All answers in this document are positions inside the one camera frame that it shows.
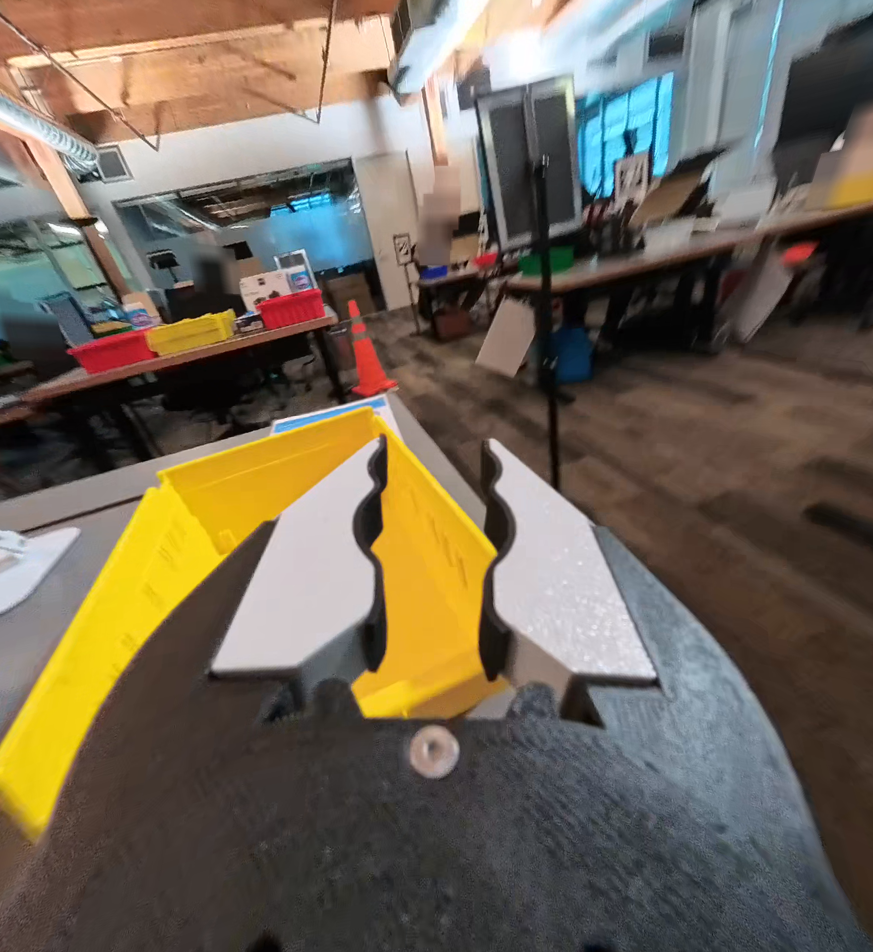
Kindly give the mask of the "silver ventilation duct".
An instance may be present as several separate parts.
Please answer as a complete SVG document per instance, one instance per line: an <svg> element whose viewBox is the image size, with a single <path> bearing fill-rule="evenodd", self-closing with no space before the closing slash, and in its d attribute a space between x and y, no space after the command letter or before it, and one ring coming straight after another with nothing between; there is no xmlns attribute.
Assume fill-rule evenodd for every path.
<svg viewBox="0 0 873 952"><path fill-rule="evenodd" d="M14 100L1 88L0 131L21 140L45 145L83 172L97 167L98 150L95 145L25 102Z"/></svg>

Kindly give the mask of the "yellow plastic bin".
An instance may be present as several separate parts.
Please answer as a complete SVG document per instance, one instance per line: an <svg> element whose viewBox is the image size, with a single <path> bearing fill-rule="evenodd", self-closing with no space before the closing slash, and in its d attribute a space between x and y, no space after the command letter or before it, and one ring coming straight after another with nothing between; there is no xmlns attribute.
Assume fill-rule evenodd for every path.
<svg viewBox="0 0 873 952"><path fill-rule="evenodd" d="M388 482L381 562L387 653L354 691L364 715L453 717L495 692L478 658L495 549L384 419L356 409L157 473L0 741L0 810L48 826L98 710L138 649L259 525L376 437Z"/></svg>
<svg viewBox="0 0 873 952"><path fill-rule="evenodd" d="M145 343L157 357L167 357L224 343L235 335L237 316L233 309L183 319L153 327L145 333Z"/></svg>

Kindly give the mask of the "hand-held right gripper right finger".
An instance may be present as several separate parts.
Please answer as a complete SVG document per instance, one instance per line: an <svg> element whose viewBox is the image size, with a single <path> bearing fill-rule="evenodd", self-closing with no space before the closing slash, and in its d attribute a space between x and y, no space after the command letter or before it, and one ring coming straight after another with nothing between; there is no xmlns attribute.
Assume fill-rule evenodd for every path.
<svg viewBox="0 0 873 952"><path fill-rule="evenodd" d="M656 688L595 525L497 439L480 449L483 531L478 657L489 683L548 687L564 720L604 726L592 687Z"/></svg>

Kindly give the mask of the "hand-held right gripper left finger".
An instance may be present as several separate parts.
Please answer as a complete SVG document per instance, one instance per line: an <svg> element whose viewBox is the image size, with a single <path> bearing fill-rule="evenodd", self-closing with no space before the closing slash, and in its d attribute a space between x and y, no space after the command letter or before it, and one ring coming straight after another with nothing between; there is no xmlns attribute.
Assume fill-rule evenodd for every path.
<svg viewBox="0 0 873 952"><path fill-rule="evenodd" d="M277 518L212 660L217 678L354 682L385 657L388 444L372 438Z"/></svg>

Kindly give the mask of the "long wooden table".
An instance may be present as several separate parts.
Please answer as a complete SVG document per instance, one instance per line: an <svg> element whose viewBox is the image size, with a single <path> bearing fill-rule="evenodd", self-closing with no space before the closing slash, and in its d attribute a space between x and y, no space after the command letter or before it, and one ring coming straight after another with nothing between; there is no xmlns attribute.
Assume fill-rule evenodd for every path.
<svg viewBox="0 0 873 952"><path fill-rule="evenodd" d="M557 272L551 279L553 295L610 288L643 276L680 269L695 262L720 259L736 249L775 239L805 240L846 222L873 215L873 198L845 207L799 210L783 215L768 215L752 228L696 232L696 220L688 220L691 232L676 242L655 242L643 249L610 257L593 256L573 263L572 268ZM420 279L418 314L421 320L434 318L435 300L440 293L454 294L457 287L477 283L482 289L493 280L500 281L502 294L536 295L543 292L540 276L522 275L499 268L467 268L436 279Z"/></svg>

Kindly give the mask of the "brown cardboard box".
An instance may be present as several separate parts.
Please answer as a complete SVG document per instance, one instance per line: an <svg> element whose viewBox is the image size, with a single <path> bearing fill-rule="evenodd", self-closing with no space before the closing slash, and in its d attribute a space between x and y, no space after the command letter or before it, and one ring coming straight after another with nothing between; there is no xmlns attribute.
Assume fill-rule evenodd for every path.
<svg viewBox="0 0 873 952"><path fill-rule="evenodd" d="M629 228L640 230L696 216L708 201L708 178L704 171L665 176L633 213Z"/></svg>

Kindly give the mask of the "blue bucket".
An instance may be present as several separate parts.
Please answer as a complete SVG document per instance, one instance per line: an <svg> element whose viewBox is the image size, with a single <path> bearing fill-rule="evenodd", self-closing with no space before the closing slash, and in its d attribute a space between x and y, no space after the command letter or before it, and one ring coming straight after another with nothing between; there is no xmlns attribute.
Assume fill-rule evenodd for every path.
<svg viewBox="0 0 873 952"><path fill-rule="evenodd" d="M594 342L584 326L563 324L553 334L559 386L581 384L594 375Z"/></svg>

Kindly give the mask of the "red plastic bin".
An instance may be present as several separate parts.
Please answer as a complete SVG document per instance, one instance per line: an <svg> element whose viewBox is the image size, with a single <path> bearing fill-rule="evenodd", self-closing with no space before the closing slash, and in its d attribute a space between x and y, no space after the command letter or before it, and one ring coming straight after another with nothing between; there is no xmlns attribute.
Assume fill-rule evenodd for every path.
<svg viewBox="0 0 873 952"><path fill-rule="evenodd" d="M88 374L102 374L155 358L149 346L147 330L129 329L97 338L67 353Z"/></svg>
<svg viewBox="0 0 873 952"><path fill-rule="evenodd" d="M264 299L256 306L264 327L277 330L326 317L321 291L311 289Z"/></svg>

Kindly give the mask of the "black stand pole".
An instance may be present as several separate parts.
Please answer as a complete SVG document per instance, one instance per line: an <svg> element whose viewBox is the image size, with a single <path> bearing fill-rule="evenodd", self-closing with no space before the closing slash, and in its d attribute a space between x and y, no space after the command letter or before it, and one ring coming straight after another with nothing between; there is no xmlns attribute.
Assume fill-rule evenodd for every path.
<svg viewBox="0 0 873 952"><path fill-rule="evenodd" d="M533 196L536 212L536 250L539 258L540 290L537 295L538 381L547 402L547 434L550 484L562 494L561 408L573 403L573 395L557 384L557 356L553 345L552 258L547 193L548 156L541 153L533 163Z"/></svg>

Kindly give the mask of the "white leaning panel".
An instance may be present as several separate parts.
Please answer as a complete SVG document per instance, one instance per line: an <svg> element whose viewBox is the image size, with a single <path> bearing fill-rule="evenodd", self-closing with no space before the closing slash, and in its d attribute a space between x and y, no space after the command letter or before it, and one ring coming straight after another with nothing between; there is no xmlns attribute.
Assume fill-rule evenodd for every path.
<svg viewBox="0 0 873 952"><path fill-rule="evenodd" d="M475 365L514 379L526 365L536 336L536 314L526 301L504 296L492 318Z"/></svg>

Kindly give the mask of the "blue white paper sheet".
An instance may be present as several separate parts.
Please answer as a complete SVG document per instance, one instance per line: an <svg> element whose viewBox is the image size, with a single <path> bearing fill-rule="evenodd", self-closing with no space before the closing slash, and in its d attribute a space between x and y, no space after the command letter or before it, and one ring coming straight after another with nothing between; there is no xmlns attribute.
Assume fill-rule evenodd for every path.
<svg viewBox="0 0 873 952"><path fill-rule="evenodd" d="M290 456L327 447L353 452L380 435L406 443L388 394L276 420L262 442L273 455Z"/></svg>

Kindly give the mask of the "white metal stand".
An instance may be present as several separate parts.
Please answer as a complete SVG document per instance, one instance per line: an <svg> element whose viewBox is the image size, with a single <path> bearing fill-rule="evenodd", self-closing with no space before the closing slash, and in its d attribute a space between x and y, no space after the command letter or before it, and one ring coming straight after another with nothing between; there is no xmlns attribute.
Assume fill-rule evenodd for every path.
<svg viewBox="0 0 873 952"><path fill-rule="evenodd" d="M0 530L0 615L26 601L78 540L78 528L28 537Z"/></svg>

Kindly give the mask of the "orange traffic cone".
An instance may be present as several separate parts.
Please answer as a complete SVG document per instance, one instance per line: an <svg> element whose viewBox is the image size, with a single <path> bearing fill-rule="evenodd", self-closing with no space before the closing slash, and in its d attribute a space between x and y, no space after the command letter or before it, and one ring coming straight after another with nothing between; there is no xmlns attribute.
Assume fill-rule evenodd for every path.
<svg viewBox="0 0 873 952"><path fill-rule="evenodd" d="M360 399L369 399L395 389L398 384L388 377L369 335L355 300L348 301L352 349L355 355L358 382L352 392Z"/></svg>

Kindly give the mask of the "white cardboard box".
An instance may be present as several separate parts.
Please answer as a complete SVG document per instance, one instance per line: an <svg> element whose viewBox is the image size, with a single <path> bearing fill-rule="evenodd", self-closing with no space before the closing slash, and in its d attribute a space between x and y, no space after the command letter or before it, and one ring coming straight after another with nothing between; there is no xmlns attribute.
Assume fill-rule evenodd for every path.
<svg viewBox="0 0 873 952"><path fill-rule="evenodd" d="M239 286L240 296L248 312L258 312L264 301L293 293L283 270L270 270L242 277Z"/></svg>

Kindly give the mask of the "wooden table black legs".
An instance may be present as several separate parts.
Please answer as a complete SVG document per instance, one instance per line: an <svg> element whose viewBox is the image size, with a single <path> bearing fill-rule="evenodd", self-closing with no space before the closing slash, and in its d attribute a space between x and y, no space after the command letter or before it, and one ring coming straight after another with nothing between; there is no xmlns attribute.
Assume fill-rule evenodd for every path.
<svg viewBox="0 0 873 952"><path fill-rule="evenodd" d="M90 417L105 414L130 447L139 462L157 458L158 451L144 437L144 429L133 420L128 406L165 390L165 377L195 366L207 372L217 364L248 351L256 352L278 341L311 334L324 364L331 392L338 405L347 403L349 390L344 387L335 356L330 349L328 331L337 320L324 314L307 322L272 330L250 332L228 340L168 356L109 368L91 373L78 366L16 395L14 403L0 409L0 427L27 422L44 407L62 403L63 424L77 443L80 458L89 461L97 472L117 466L107 446L92 430Z"/></svg>

